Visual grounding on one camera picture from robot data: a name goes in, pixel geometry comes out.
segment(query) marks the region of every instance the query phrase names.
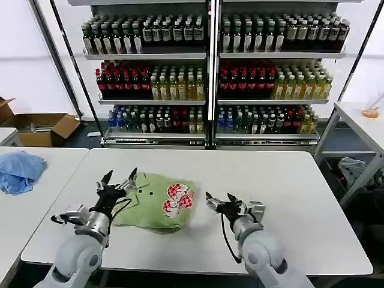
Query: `gray floor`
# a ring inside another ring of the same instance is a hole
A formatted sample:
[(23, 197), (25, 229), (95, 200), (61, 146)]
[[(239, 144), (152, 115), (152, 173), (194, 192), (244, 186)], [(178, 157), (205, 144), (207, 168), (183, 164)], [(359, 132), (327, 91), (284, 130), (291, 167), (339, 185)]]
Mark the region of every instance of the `gray floor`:
[[(100, 137), (87, 137), (89, 132), (97, 131), (93, 122), (83, 124), (65, 143), (66, 147), (78, 148), (99, 148)], [(326, 149), (333, 151), (369, 151), (364, 142), (349, 128), (336, 129), (331, 135)], [(325, 173), (330, 187), (333, 190), (340, 189), (335, 183), (332, 175)], [(10, 284), (10, 288), (33, 287), (41, 281), (47, 273), (49, 267), (43, 265), (25, 264), (21, 265), (20, 270)], [(99, 284), (102, 271), (98, 272), (92, 278), (92, 283)], [(167, 286), (167, 287), (262, 287), (260, 282), (250, 276), (218, 276), (218, 275), (186, 275), (171, 273), (154, 272), (122, 272), (111, 271), (108, 277), (107, 286), (112, 287), (130, 287), (132, 285), (149, 286)], [(381, 288), (384, 287), (384, 280), (372, 279), (368, 277), (347, 278), (334, 286), (335, 288)]]

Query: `beverage bottle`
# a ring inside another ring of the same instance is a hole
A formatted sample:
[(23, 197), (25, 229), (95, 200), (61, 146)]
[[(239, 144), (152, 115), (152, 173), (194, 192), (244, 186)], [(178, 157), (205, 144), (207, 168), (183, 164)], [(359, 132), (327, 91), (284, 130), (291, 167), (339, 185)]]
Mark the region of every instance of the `beverage bottle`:
[(292, 120), (293, 120), (293, 111), (291, 110), (287, 111), (286, 117), (283, 123), (283, 133), (290, 133), (292, 131), (292, 128), (291, 128)]
[(186, 45), (190, 45), (193, 42), (193, 25), (189, 20), (185, 22), (184, 41)]
[(319, 33), (317, 34), (315, 45), (316, 51), (326, 50), (326, 39), (328, 38), (329, 30), (331, 30), (329, 27), (329, 21), (325, 20), (324, 24), (319, 28)]
[(144, 22), (144, 27), (142, 29), (143, 31), (143, 40), (145, 46), (150, 46), (153, 42), (153, 36), (152, 36), (152, 28), (149, 25), (149, 22)]
[(142, 50), (142, 37), (140, 36), (139, 24), (137, 22), (133, 23), (132, 27), (133, 27), (133, 34), (134, 34), (133, 41), (136, 47), (136, 53), (141, 54), (143, 53), (143, 50)]
[(308, 126), (310, 125), (311, 120), (310, 116), (308, 114), (304, 115), (303, 121), (301, 121), (300, 127), (299, 127), (299, 134), (307, 134), (308, 133)]
[(152, 95), (154, 97), (154, 100), (160, 100), (160, 86), (159, 83), (157, 82), (156, 76), (151, 76), (151, 89), (152, 89)]
[(281, 51), (281, 47), (283, 46), (283, 43), (284, 43), (285, 28), (286, 28), (286, 22), (280, 21), (279, 22), (279, 29), (278, 29), (278, 32), (276, 34), (275, 52)]
[(283, 88), (283, 99), (292, 99), (293, 92), (293, 81), (295, 80), (295, 76), (290, 74), (288, 77), (288, 81), (284, 84)]
[(269, 21), (268, 22), (268, 31), (265, 38), (265, 49), (264, 52), (271, 52), (272, 51), (272, 44), (274, 42), (274, 31), (275, 31), (275, 22)]
[(87, 23), (82, 24), (83, 42), (88, 54), (97, 54), (95, 43), (92, 39), (91, 26)]
[(140, 82), (139, 75), (136, 69), (132, 70), (132, 83), (133, 83), (133, 89), (135, 91), (139, 91), (142, 89), (142, 84)]
[(308, 129), (308, 134), (313, 134), (316, 132), (316, 128), (317, 128), (317, 122), (319, 120), (319, 116), (317, 114), (315, 114), (313, 116), (313, 119), (312, 119), (312, 122), (310, 124), (310, 127)]
[(229, 91), (230, 92), (235, 92), (238, 87), (238, 76), (236, 70), (232, 71), (232, 76), (230, 78), (229, 82)]
[(342, 50), (344, 46), (344, 42), (350, 30), (349, 25), (350, 25), (350, 22), (347, 19), (343, 19), (336, 41), (334, 41), (334, 46), (333, 46), (334, 51), (340, 52)]
[(283, 129), (283, 124), (284, 114), (281, 113), (277, 116), (274, 133), (281, 133), (281, 130)]
[(286, 28), (286, 40), (283, 45), (283, 50), (285, 51), (294, 51), (295, 50), (295, 40), (296, 40), (296, 33), (298, 30), (297, 27), (297, 20), (291, 21), (289, 26)]
[(308, 75), (308, 80), (304, 86), (304, 99), (311, 99), (312, 90), (314, 89), (314, 75)]
[(251, 49), (252, 42), (252, 21), (246, 21), (244, 33), (244, 53), (248, 53)]
[(326, 47), (326, 50), (327, 51), (333, 51), (334, 49), (334, 46), (335, 46), (335, 41), (337, 39), (337, 35), (340, 31), (340, 21), (338, 20), (335, 20), (334, 24), (331, 26), (331, 30), (329, 30), (329, 33), (328, 33), (328, 38), (327, 38), (327, 47)]
[(229, 44), (230, 44), (230, 22), (225, 21), (224, 22), (224, 31), (222, 32), (222, 39), (223, 39), (223, 52), (228, 53), (229, 52)]
[(296, 85), (293, 89), (293, 99), (302, 99), (301, 97), (301, 90), (304, 83), (304, 75), (298, 75), (298, 80), (296, 82)]
[(247, 69), (243, 69), (239, 78), (239, 92), (245, 92), (247, 89)]
[(123, 53), (122, 36), (120, 36), (119, 25), (117, 23), (112, 24), (113, 29), (113, 43), (115, 44), (117, 54)]
[(101, 55), (101, 54), (105, 54), (105, 49), (104, 49), (104, 44), (103, 44), (103, 41), (101, 39), (102, 37), (100, 35), (98, 27), (99, 27), (98, 24), (92, 24), (91, 25), (92, 39), (93, 39), (93, 42), (95, 43), (97, 53)]
[(260, 119), (259, 125), (260, 125), (260, 134), (264, 134), (266, 131), (266, 125), (268, 123), (268, 115), (263, 114), (263, 118)]
[(298, 26), (298, 31), (296, 33), (296, 50), (305, 50), (305, 38), (307, 37), (308, 32), (308, 21), (303, 20)]
[(157, 21), (154, 22), (154, 27), (152, 29), (152, 38), (153, 38), (154, 44), (157, 44), (157, 45), (159, 45), (163, 39), (161, 36), (161, 28)]
[(284, 99), (283, 98), (283, 89), (284, 89), (284, 75), (279, 75), (277, 84), (275, 85), (274, 91), (272, 92), (272, 99)]
[(241, 21), (235, 22), (235, 33), (233, 34), (233, 53), (239, 53), (241, 42)]
[(122, 24), (122, 31), (123, 31), (123, 41), (124, 41), (124, 47), (125, 52), (127, 54), (132, 54), (132, 44), (131, 44), (131, 30), (130, 30), (130, 24), (123, 23)]
[(320, 93), (324, 88), (324, 75), (318, 75), (317, 81), (312, 89), (311, 99), (320, 99)]
[(262, 43), (263, 43), (263, 25), (264, 22), (261, 19), (257, 20), (257, 26), (256, 26), (256, 37), (254, 39), (254, 47), (253, 52), (262, 52)]

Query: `shelf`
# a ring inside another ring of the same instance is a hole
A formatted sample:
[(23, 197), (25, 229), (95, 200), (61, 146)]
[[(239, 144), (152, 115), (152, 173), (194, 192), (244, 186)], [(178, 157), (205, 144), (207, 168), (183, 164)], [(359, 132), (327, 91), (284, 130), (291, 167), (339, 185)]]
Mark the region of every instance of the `shelf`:
[(221, 59), (341, 59), (346, 53), (337, 52), (257, 52), (257, 53), (220, 53)]
[(72, 6), (119, 5), (119, 4), (165, 4), (204, 3), (205, 0), (68, 0)]
[[(183, 53), (172, 53), (173, 51), (183, 50)], [(205, 59), (204, 47), (144, 47), (142, 54), (88, 54), (86, 49), (84, 57), (87, 60), (198, 60)]]
[(219, 105), (300, 105), (300, 104), (326, 104), (329, 99), (303, 99), (303, 100), (217, 100)]

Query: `yellow bottle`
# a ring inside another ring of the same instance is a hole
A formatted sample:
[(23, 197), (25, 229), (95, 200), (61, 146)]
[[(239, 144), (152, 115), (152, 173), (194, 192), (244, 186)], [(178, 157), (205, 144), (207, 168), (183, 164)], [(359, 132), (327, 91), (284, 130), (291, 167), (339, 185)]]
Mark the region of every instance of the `yellow bottle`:
[(187, 88), (188, 100), (197, 100), (196, 86), (194, 84), (193, 75), (188, 75), (188, 88)]
[(284, 78), (285, 78), (284, 75), (278, 76), (277, 83), (276, 83), (274, 91), (272, 93), (273, 99), (276, 99), (276, 100), (283, 99), (282, 95), (283, 95), (283, 88), (284, 88)]
[(293, 92), (293, 81), (295, 79), (295, 76), (290, 74), (288, 76), (288, 81), (284, 84), (283, 88), (283, 99), (291, 99), (291, 95)]
[(302, 99), (302, 98), (300, 98), (300, 95), (301, 95), (303, 82), (304, 82), (304, 76), (298, 75), (298, 80), (296, 82), (295, 88), (294, 88), (293, 93), (292, 93), (293, 99)]

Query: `cardboard box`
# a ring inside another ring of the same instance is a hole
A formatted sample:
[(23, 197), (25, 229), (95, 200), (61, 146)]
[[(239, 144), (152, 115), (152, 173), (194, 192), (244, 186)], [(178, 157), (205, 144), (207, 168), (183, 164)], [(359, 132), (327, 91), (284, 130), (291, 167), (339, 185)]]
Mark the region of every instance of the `cardboard box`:
[[(14, 99), (5, 100), (0, 97), (0, 127), (16, 127), (19, 139), (27, 147), (60, 147), (80, 125), (73, 116), (64, 113), (57, 114), (17, 114), (15, 115), (8, 103)], [(23, 132), (31, 124), (49, 125), (52, 129), (47, 132)]]

